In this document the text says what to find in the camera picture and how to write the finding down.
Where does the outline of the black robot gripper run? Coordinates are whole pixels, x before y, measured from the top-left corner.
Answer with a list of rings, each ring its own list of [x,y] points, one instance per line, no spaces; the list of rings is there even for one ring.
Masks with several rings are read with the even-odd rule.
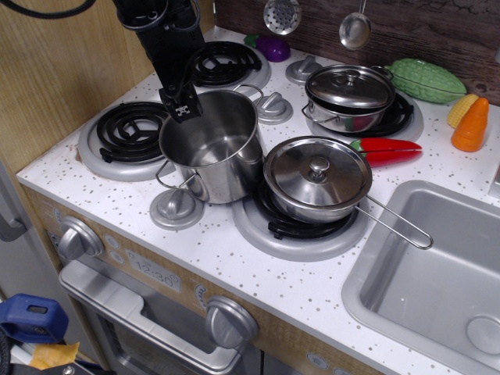
[[[152,63],[162,88],[159,96],[182,123],[202,115],[191,82],[191,57],[204,47],[197,1],[115,1],[122,26],[133,31]]]

